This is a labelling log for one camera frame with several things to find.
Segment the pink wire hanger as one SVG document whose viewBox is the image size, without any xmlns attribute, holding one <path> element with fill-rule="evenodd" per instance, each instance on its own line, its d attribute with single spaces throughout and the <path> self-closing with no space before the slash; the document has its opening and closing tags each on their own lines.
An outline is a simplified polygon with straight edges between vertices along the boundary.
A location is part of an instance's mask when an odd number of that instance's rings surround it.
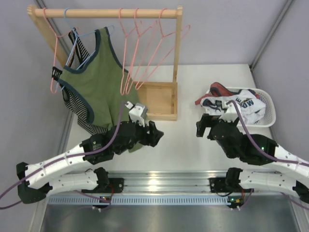
<svg viewBox="0 0 309 232">
<path fill-rule="evenodd" d="M 120 84 L 120 94 L 123 96 L 127 92 L 126 88 L 128 86 L 129 80 L 131 78 L 131 68 L 129 68 L 129 71 L 127 72 L 127 76 L 126 76 L 126 81 L 124 83 L 127 39 L 130 36 L 130 34 L 133 32 L 133 30 L 135 30 L 135 29 L 138 30 L 138 26 L 137 26 L 137 23 L 136 23 L 136 15 L 137 15 L 137 11 L 139 10 L 139 8 L 135 9 L 135 13 L 134 13 L 134 17 L 133 17 L 134 18 L 135 27 L 129 33 L 127 33 L 125 31 L 125 27 L 123 26 L 123 23 L 122 23 L 122 19 L 121 19 L 121 12 L 122 12 L 122 10 L 123 10 L 123 8 L 119 9 L 118 18 L 119 18 L 120 26 L 121 26 L 122 31 L 123 31 L 124 36 L 125 36 L 124 55 L 123 55 L 123 64 L 122 64 L 122 78 L 121 78 L 121 84 Z"/>
</svg>

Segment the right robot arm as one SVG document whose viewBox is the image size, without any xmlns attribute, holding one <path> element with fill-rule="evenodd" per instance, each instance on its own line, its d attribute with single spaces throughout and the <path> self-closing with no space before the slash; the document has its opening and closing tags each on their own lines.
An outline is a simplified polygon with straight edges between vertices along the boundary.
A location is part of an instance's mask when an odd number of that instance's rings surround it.
<svg viewBox="0 0 309 232">
<path fill-rule="evenodd" d="M 276 191 L 309 202 L 309 163 L 288 152 L 276 141 L 260 134 L 242 133 L 238 120 L 226 122 L 219 116 L 203 114 L 196 123 L 197 137 L 209 128 L 209 140 L 216 141 L 229 159 L 238 158 L 248 165 L 273 170 L 272 173 L 249 172 L 229 168 L 225 186 L 230 191 L 258 189 Z"/>
</svg>

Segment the white graphic tank top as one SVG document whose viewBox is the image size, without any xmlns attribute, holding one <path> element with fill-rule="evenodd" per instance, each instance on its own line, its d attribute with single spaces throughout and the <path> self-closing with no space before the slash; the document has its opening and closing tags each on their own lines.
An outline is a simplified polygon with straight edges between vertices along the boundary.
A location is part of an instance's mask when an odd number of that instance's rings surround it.
<svg viewBox="0 0 309 232">
<path fill-rule="evenodd" d="M 237 93 L 229 97 L 205 97 L 199 105 L 205 108 L 207 114 L 220 116 L 224 113 L 223 102 L 235 101 L 240 105 L 241 116 L 247 125 L 252 125 L 264 117 L 266 104 L 258 98 L 258 94 L 250 89 L 241 89 Z"/>
</svg>

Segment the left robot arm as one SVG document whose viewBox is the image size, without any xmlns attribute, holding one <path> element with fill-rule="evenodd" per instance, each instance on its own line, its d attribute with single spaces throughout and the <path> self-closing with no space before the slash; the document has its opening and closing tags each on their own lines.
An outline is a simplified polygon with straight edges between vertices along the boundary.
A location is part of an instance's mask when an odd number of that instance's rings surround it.
<svg viewBox="0 0 309 232">
<path fill-rule="evenodd" d="M 145 126 L 123 121 L 51 159 L 36 164 L 21 162 L 16 166 L 21 181 L 17 186 L 18 196 L 22 203 L 30 204 L 60 192 L 109 192 L 112 183 L 108 172 L 104 168 L 93 170 L 91 166 L 110 161 L 136 144 L 155 147 L 163 135 L 153 121 Z"/>
</svg>

